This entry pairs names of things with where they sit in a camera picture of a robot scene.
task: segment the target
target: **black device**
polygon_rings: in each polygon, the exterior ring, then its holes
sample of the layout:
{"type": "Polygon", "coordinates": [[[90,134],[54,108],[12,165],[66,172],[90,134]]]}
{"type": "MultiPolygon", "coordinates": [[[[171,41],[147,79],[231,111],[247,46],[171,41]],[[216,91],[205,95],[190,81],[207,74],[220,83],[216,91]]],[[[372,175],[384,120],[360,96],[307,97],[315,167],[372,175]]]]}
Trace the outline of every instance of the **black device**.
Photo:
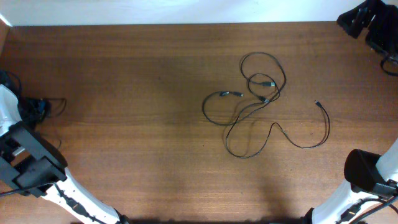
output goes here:
{"type": "Polygon", "coordinates": [[[388,71],[384,68],[386,62],[398,66],[397,6],[387,5],[381,0],[367,0],[340,15],[337,23],[355,39],[364,28],[368,28],[366,43],[383,56],[380,63],[381,68],[388,75],[398,76],[398,72],[388,71]]]}

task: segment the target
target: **wood grain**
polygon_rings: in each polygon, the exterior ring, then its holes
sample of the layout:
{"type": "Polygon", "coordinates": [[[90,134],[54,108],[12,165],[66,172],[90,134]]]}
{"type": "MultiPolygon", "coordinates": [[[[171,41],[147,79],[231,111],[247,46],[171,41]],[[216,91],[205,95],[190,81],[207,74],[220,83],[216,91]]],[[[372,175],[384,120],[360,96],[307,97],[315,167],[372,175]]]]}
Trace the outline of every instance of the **wood grain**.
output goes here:
{"type": "MultiPolygon", "coordinates": [[[[25,96],[68,99],[65,113],[38,130],[62,138],[71,172],[103,202],[131,218],[243,221],[300,217],[340,185],[352,149],[389,149],[398,136],[398,79],[382,73],[380,60],[334,22],[20,27],[0,67],[20,75],[25,96]],[[245,93],[209,101],[220,121],[249,103],[238,64],[252,51],[274,54],[287,85],[234,130],[232,149],[254,152],[274,121],[299,144],[316,143],[325,128],[314,100],[331,116],[326,144],[298,149],[274,130],[253,159],[225,151],[225,129],[203,117],[201,102],[218,90],[245,93]]],[[[245,69],[282,81],[265,57],[245,69]]],[[[76,221],[33,197],[2,198],[0,208],[1,223],[76,221]]],[[[385,209],[368,220],[394,223],[396,215],[385,209]]]]}
{"type": "Polygon", "coordinates": [[[8,30],[9,30],[8,26],[5,25],[5,23],[3,23],[2,20],[0,20],[0,55],[2,52],[2,48],[4,46],[4,42],[6,41],[8,30]]]}

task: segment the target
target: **black bracket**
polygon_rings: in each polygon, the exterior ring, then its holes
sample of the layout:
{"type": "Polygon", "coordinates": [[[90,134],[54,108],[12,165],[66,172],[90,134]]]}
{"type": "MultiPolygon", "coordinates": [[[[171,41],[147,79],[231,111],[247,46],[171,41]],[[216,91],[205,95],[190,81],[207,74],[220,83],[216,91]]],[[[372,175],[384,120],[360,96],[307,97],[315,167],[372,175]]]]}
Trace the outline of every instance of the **black bracket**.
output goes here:
{"type": "MultiPolygon", "coordinates": [[[[0,137],[0,180],[13,189],[64,181],[67,166],[61,153],[22,121],[10,126],[9,131],[0,137]],[[21,149],[29,155],[14,164],[15,154],[21,149]]],[[[49,187],[34,188],[21,195],[44,196],[49,187]]]]}
{"type": "Polygon", "coordinates": [[[382,198],[391,198],[398,194],[397,183],[385,181],[376,164],[380,155],[354,149],[347,157],[344,177],[351,183],[353,192],[367,192],[382,198]]]}
{"type": "Polygon", "coordinates": [[[383,56],[398,61],[398,8],[381,0],[366,0],[342,14],[337,23],[355,39],[365,27],[366,43],[383,56]]]}
{"type": "Polygon", "coordinates": [[[312,224],[312,212],[313,208],[311,208],[304,217],[301,217],[301,224],[312,224]]]}

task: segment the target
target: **black cable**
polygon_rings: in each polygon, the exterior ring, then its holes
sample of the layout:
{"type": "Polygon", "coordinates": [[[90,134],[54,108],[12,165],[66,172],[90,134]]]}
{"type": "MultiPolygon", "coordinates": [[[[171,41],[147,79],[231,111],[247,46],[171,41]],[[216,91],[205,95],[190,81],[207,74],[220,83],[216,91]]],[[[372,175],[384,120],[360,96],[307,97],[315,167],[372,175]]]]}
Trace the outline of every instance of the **black cable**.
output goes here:
{"type": "MultiPolygon", "coordinates": [[[[363,203],[366,203],[366,202],[380,202],[380,203],[385,203],[386,201],[383,200],[383,199],[379,199],[379,198],[367,198],[367,199],[363,199],[362,202],[363,202],[363,203]]],[[[394,212],[396,212],[396,214],[398,215],[398,208],[397,208],[397,207],[395,207],[393,204],[390,204],[389,207],[390,207],[394,212]]]]}
{"type": "Polygon", "coordinates": [[[10,72],[10,71],[5,71],[5,72],[6,72],[7,75],[8,74],[12,75],[18,81],[18,97],[20,97],[22,95],[22,82],[21,82],[21,79],[19,79],[19,77],[13,72],[10,72]]]}
{"type": "Polygon", "coordinates": [[[106,224],[105,222],[102,222],[101,220],[97,219],[95,216],[91,216],[86,211],[84,206],[82,206],[80,203],[78,203],[75,199],[70,198],[67,195],[65,195],[64,190],[61,190],[56,182],[49,182],[49,183],[45,183],[45,184],[38,184],[38,185],[30,186],[30,187],[24,187],[24,188],[21,188],[21,189],[10,190],[8,192],[0,193],[0,197],[5,197],[5,196],[13,195],[13,194],[18,194],[18,193],[23,193],[25,191],[32,190],[32,189],[35,189],[37,187],[43,187],[43,186],[46,186],[46,185],[54,185],[56,190],[58,191],[58,195],[61,198],[65,199],[67,205],[69,207],[71,207],[72,210],[74,212],[76,212],[77,214],[83,215],[84,217],[91,219],[91,221],[93,221],[93,222],[98,222],[99,224],[106,224]]]}
{"type": "MultiPolygon", "coordinates": [[[[341,215],[342,219],[340,219],[340,221],[336,222],[336,224],[341,224],[343,222],[348,222],[349,221],[349,217],[347,217],[347,215],[352,215],[355,216],[356,212],[360,211],[362,205],[364,205],[367,202],[379,202],[379,203],[385,203],[386,201],[383,199],[379,199],[379,198],[366,198],[366,199],[361,199],[358,203],[352,205],[349,209],[347,209],[347,211],[345,211],[345,213],[343,215],[341,215]]],[[[389,207],[391,209],[393,209],[393,211],[396,212],[396,214],[398,214],[398,209],[394,206],[394,205],[389,205],[389,207]]]]}
{"type": "Polygon", "coordinates": [[[48,137],[48,138],[52,138],[52,139],[56,139],[56,140],[58,140],[58,146],[56,147],[56,149],[60,149],[61,148],[61,145],[62,145],[62,139],[60,139],[60,138],[56,138],[55,136],[52,136],[52,135],[50,135],[50,134],[46,134],[46,133],[39,133],[39,132],[37,132],[39,135],[41,135],[41,136],[43,136],[44,138],[46,138],[46,137],[48,137]]]}
{"type": "Polygon", "coordinates": [[[208,96],[203,100],[202,107],[201,107],[203,115],[205,116],[205,118],[206,118],[209,122],[211,122],[211,123],[213,123],[213,124],[215,124],[215,125],[218,125],[218,126],[231,126],[231,128],[229,129],[229,131],[228,131],[228,133],[227,133],[227,135],[226,135],[226,137],[225,137],[225,148],[226,148],[226,150],[227,150],[232,156],[237,157],[237,158],[240,158],[240,159],[248,159],[248,158],[251,158],[251,157],[254,157],[254,156],[258,155],[258,154],[265,148],[265,146],[266,146],[266,144],[267,144],[267,142],[268,142],[269,136],[271,135],[271,131],[272,131],[272,128],[274,127],[274,125],[277,125],[277,126],[280,128],[280,130],[282,131],[282,133],[284,134],[284,136],[287,138],[287,140],[288,140],[291,144],[293,144],[294,146],[299,147],[299,148],[301,148],[301,149],[311,149],[311,148],[314,148],[314,147],[318,147],[318,146],[321,146],[323,143],[325,143],[325,142],[327,141],[327,139],[329,138],[329,135],[330,135],[330,118],[329,118],[329,114],[326,112],[326,110],[324,109],[324,107],[323,107],[318,101],[315,101],[315,104],[316,104],[319,108],[321,108],[321,110],[326,114],[326,118],[327,118],[327,121],[325,121],[325,126],[326,126],[325,135],[323,136],[323,139],[322,139],[318,144],[315,144],[315,145],[313,145],[313,146],[299,146],[298,144],[294,143],[294,142],[291,140],[291,138],[289,137],[289,135],[286,133],[286,131],[282,128],[282,126],[281,126],[279,123],[273,123],[273,124],[271,125],[270,129],[269,129],[268,135],[267,135],[267,137],[266,137],[266,141],[265,141],[265,143],[262,145],[262,147],[260,148],[260,150],[258,150],[256,153],[254,153],[254,154],[252,154],[252,155],[250,155],[250,156],[239,156],[239,155],[236,155],[235,153],[233,153],[233,152],[229,149],[229,147],[228,147],[228,138],[229,138],[229,134],[231,133],[232,129],[233,129],[239,122],[241,122],[241,121],[243,121],[244,119],[250,117],[253,113],[255,113],[255,112],[257,112],[257,111],[259,111],[259,110],[265,108],[267,105],[269,105],[269,103],[272,103],[272,102],[274,102],[275,100],[279,99],[280,93],[281,93],[281,91],[284,89],[285,84],[286,84],[286,81],[287,81],[286,74],[285,74],[285,72],[284,72],[284,69],[283,69],[282,65],[279,63],[279,61],[278,61],[273,55],[271,55],[271,54],[269,54],[269,53],[265,53],[265,52],[253,52],[253,53],[249,53],[249,54],[245,55],[245,56],[241,59],[240,71],[241,71],[242,76],[246,79],[246,87],[248,88],[249,92],[250,92],[253,96],[255,96],[260,102],[252,103],[252,104],[250,104],[250,105],[245,106],[245,107],[239,112],[239,114],[238,114],[237,118],[235,119],[235,121],[230,122],[230,123],[219,123],[219,122],[216,122],[216,121],[213,121],[212,119],[210,119],[210,118],[208,117],[208,115],[206,114],[206,111],[205,111],[206,102],[207,102],[211,97],[213,97],[213,96],[215,96],[215,95],[217,95],[217,94],[220,94],[220,96],[226,96],[226,95],[232,93],[233,95],[236,95],[236,96],[243,96],[242,93],[235,92],[235,91],[217,91],[217,92],[214,92],[214,93],[208,95],[208,96]],[[251,75],[250,77],[248,77],[247,75],[244,74],[243,66],[244,66],[245,61],[246,61],[250,56],[252,56],[252,55],[257,55],[257,54],[262,54],[262,55],[266,55],[266,56],[270,57],[270,58],[273,59],[273,61],[277,64],[277,66],[280,68],[280,70],[281,70],[281,72],[282,72],[282,74],[283,74],[283,77],[284,77],[284,81],[283,81],[282,86],[281,86],[280,88],[278,87],[278,84],[276,83],[276,81],[275,81],[271,76],[269,76],[269,75],[267,75],[267,74],[264,74],[264,73],[255,73],[255,74],[251,75]],[[259,76],[259,75],[269,78],[272,82],[254,82],[254,81],[252,81],[252,79],[253,79],[254,77],[259,76]],[[262,86],[275,86],[275,93],[274,93],[274,94],[271,94],[271,97],[270,97],[269,99],[267,99],[265,96],[259,95],[259,94],[255,93],[254,91],[252,91],[252,89],[251,89],[251,84],[262,85],[262,86]],[[258,108],[252,110],[250,113],[248,113],[246,116],[243,116],[243,117],[240,119],[240,117],[241,117],[241,115],[242,115],[242,113],[243,113],[244,111],[246,111],[246,110],[249,109],[249,108],[255,107],[255,106],[258,106],[258,108]]]}
{"type": "Polygon", "coordinates": [[[59,108],[60,106],[62,107],[61,110],[56,113],[56,114],[52,114],[53,113],[53,108],[50,109],[50,111],[47,113],[47,117],[48,118],[56,118],[58,116],[60,116],[66,109],[67,107],[67,99],[66,98],[43,98],[43,100],[47,100],[47,101],[60,101],[60,104],[58,105],[57,108],[59,108]]]}
{"type": "Polygon", "coordinates": [[[359,223],[362,219],[372,215],[373,213],[392,205],[394,202],[396,202],[398,200],[398,196],[394,196],[392,198],[390,198],[388,201],[382,203],[381,205],[378,205],[377,207],[374,207],[372,209],[370,209],[369,211],[363,213],[362,215],[358,216],[356,219],[354,219],[352,222],[350,222],[349,224],[357,224],[359,223]]]}
{"type": "Polygon", "coordinates": [[[397,72],[390,72],[390,71],[387,71],[385,68],[384,68],[384,64],[386,63],[386,61],[388,61],[388,60],[390,60],[390,55],[389,54],[387,54],[387,56],[383,59],[383,60],[381,60],[381,62],[380,62],[380,67],[381,67],[381,69],[383,69],[383,71],[384,72],[386,72],[388,75],[391,75],[391,76],[394,76],[394,77],[398,77],[398,73],[397,72]]]}
{"type": "Polygon", "coordinates": [[[55,182],[50,182],[50,183],[45,183],[45,184],[33,185],[33,186],[30,186],[30,187],[24,187],[24,188],[21,188],[21,189],[10,190],[8,192],[0,193],[0,197],[5,197],[5,196],[13,195],[13,194],[18,194],[18,193],[23,193],[25,191],[32,190],[32,189],[35,189],[37,187],[43,187],[43,186],[46,186],[46,185],[54,185],[54,184],[55,184],[55,182]]]}

